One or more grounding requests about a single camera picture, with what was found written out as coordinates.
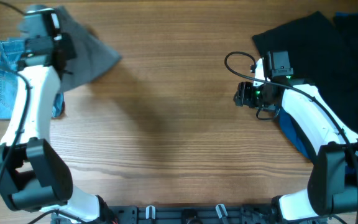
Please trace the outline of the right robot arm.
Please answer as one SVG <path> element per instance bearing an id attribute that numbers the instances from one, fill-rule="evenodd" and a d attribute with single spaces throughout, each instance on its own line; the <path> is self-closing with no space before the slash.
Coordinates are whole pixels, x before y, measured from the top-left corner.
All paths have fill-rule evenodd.
<path id="1" fill-rule="evenodd" d="M 358 134 L 325 103 L 319 90 L 295 75 L 286 51 L 253 59 L 234 95 L 237 106 L 287 114 L 313 163 L 305 189 L 273 198 L 267 223 L 320 223 L 354 212 L 358 222 Z"/>

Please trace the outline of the grey shorts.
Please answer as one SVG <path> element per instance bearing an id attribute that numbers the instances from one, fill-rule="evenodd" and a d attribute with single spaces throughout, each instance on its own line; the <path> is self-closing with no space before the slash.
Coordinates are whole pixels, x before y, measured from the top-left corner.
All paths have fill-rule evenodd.
<path id="1" fill-rule="evenodd" d="M 32 5 L 27 11 L 47 8 Z M 85 26 L 77 22 L 68 10 L 58 9 L 66 19 L 65 32 L 68 32 L 75 45 L 77 58 L 69 60 L 66 69 L 72 73 L 58 73 L 56 53 L 52 37 L 24 37 L 25 50 L 18 63 L 18 71 L 28 79 L 40 78 L 51 93 L 63 93 L 85 85 L 108 72 L 120 61 L 121 56 L 96 38 Z"/>

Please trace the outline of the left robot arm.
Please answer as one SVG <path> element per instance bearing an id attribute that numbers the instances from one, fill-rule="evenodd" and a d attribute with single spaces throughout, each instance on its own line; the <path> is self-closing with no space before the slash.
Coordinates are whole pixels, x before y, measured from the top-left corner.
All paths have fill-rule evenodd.
<path id="1" fill-rule="evenodd" d="M 13 74 L 17 95 L 0 142 L 0 197 L 12 211 L 54 213 L 72 223 L 101 220 L 97 196 L 73 185 L 71 172 L 50 145 L 51 110 L 67 60 L 76 54 L 52 8 L 24 15 L 28 36 Z"/>

